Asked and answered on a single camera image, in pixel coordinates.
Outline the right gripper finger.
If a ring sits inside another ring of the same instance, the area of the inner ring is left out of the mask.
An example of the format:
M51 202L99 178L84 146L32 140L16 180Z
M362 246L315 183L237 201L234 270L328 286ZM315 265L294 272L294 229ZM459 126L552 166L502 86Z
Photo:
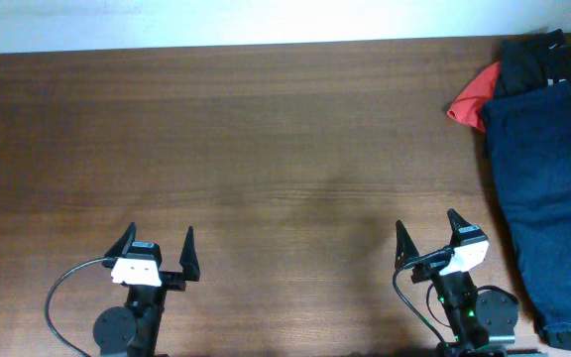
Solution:
M419 253L408 231L400 220L396 222L396 237L395 268L398 271L401 268L412 267L419 258Z
M454 233L466 233L473 230L473 225L466 221L454 208L447 210L447 217Z

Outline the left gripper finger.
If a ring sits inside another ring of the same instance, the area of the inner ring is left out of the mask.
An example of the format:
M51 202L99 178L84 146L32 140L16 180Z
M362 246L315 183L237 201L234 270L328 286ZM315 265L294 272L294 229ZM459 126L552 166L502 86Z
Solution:
M200 267L195 249L194 230L189 226L184 238L179 264L185 281L198 282L200 280Z
M114 259L124 257L127 254L127 251L131 247L132 243L135 241L136 232L136 223L131 222L122 236L105 253L104 257Z

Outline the navy blue shorts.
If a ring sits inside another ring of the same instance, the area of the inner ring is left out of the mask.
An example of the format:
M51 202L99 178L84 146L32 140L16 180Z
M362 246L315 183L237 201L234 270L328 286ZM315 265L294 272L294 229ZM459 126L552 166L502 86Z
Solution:
M490 101L483 115L536 330L549 346L571 350L571 85Z

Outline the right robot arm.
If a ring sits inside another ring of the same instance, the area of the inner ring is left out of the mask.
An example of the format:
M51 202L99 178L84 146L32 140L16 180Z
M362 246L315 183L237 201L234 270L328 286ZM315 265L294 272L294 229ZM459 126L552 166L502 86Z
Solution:
M447 245L421 255L401 221L396 222L396 257L392 285L400 300L438 339L438 356L506 356L514 343L518 298L496 286L474 284L470 272L485 261L488 236L455 209L447 210L451 238ZM410 271L411 282L429 282L455 340L448 342L403 294L400 273Z

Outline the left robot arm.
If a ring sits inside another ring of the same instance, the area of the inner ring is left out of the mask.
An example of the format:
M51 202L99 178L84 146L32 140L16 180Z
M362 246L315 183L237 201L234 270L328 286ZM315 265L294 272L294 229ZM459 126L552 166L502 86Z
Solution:
M104 255L112 282L128 293L124 304L104 310L94 322L92 334L102 356L155 356L167 294L200 280L192 227L185 234L178 272L162 270L160 245L139 241L136 234L132 222Z

